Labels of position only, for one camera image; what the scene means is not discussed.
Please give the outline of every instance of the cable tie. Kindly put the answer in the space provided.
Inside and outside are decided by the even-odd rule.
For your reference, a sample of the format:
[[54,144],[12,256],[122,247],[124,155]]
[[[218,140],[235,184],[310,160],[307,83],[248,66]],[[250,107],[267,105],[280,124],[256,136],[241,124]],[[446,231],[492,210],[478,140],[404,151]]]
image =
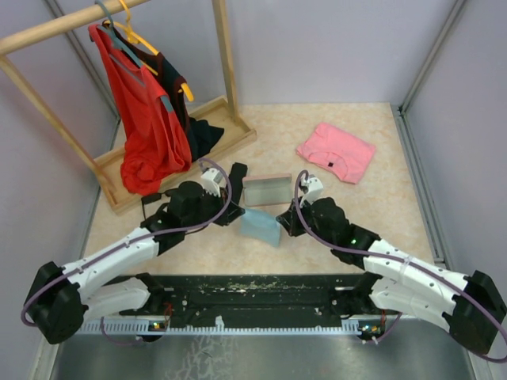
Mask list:
[[399,282],[402,283],[402,285],[405,285],[403,282],[403,279],[405,277],[405,270],[410,266],[410,262],[412,261],[414,257],[411,255],[406,255],[403,258],[403,264],[402,267],[399,270]]

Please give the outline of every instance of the blue towel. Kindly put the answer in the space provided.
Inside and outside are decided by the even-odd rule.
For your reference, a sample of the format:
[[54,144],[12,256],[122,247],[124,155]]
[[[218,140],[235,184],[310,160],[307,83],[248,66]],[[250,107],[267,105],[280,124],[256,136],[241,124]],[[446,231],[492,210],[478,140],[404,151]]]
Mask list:
[[245,209],[241,217],[240,234],[256,238],[278,247],[280,245],[280,224],[267,212]]

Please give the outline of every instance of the yellow hanger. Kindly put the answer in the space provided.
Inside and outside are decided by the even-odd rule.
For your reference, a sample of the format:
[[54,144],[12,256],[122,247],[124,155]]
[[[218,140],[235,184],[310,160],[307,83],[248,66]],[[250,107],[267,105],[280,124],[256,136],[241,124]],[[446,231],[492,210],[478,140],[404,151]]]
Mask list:
[[136,38],[134,35],[134,29],[132,29],[132,25],[130,23],[130,19],[132,18],[132,15],[130,13],[130,9],[128,8],[127,4],[125,4],[124,0],[118,0],[120,4],[124,7],[125,13],[127,14],[127,18],[125,18],[125,24],[127,24],[127,28],[124,29],[127,33],[127,41],[131,44],[138,44],[139,39]]
[[[127,34],[127,41],[128,42],[130,42],[131,44],[143,44],[153,55],[157,55],[158,50],[155,49],[151,44],[149,44],[144,38],[142,38],[139,34],[134,32],[134,30],[132,29],[132,25],[130,23],[130,19],[132,18],[132,15],[130,13],[130,9],[128,8],[127,4],[125,4],[124,0],[118,0],[118,1],[124,7],[125,12],[127,13],[127,18],[125,19],[125,24],[127,24],[127,25],[122,25],[119,22],[115,22],[114,26],[117,26],[118,28],[123,30],[125,32],[125,34]],[[106,20],[105,23],[107,25],[110,24],[109,20]],[[155,71],[153,68],[151,68],[147,63],[145,63],[145,62],[143,62],[143,63],[148,68],[148,70],[151,71],[151,73],[153,75],[158,75],[157,71]],[[180,93],[181,91],[183,91],[183,93],[186,95],[186,97],[189,101],[193,101],[193,93],[187,83],[183,83],[181,85],[181,89],[179,89],[178,92]]]

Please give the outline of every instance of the wooden rack base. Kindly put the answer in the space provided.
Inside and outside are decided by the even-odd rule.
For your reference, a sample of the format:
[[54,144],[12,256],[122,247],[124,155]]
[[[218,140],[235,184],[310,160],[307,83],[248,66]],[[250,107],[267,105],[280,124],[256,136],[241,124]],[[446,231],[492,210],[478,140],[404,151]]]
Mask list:
[[[234,116],[230,113],[229,104],[225,97],[217,97],[194,109],[189,115],[198,120],[206,119],[211,125],[225,129],[222,138],[212,151],[206,155],[206,157],[211,160],[219,160],[239,148],[252,143],[257,138],[256,131],[250,128],[241,116],[236,116],[235,119],[237,121],[234,121]],[[124,154],[125,149],[119,147],[95,159],[95,162],[114,185],[113,189],[111,186],[103,183],[103,181],[100,181],[102,191],[109,205],[117,214],[121,214],[132,206],[140,204],[141,200],[139,194],[131,194],[123,186],[120,176],[120,166],[124,161]],[[198,171],[199,166],[194,162],[188,172],[175,173],[164,178],[160,186],[160,191],[174,187],[177,183],[184,181],[189,176],[198,173]]]

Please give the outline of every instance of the beige floor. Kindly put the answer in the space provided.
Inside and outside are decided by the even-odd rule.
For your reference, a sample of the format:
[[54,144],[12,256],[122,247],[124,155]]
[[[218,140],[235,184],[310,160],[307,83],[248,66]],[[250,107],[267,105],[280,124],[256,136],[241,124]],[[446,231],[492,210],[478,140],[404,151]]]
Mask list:
[[[234,162],[249,166],[249,175],[292,173],[301,169],[317,175],[351,222],[373,230],[391,244],[431,262],[432,255],[414,189],[388,104],[273,104],[241,108],[243,117],[257,129],[257,141],[223,159],[228,172]],[[373,143],[375,157],[357,185],[340,182],[333,174],[309,164],[295,148],[325,121]],[[157,205],[150,205],[153,213]],[[266,207],[278,215],[287,206]],[[101,196],[90,231],[85,256],[113,243],[143,220],[141,207],[117,216]],[[162,256],[129,273],[152,274],[251,274],[251,273],[352,273],[329,250],[303,235],[289,238],[282,230],[280,247],[238,234],[240,221],[229,227],[212,225]]]

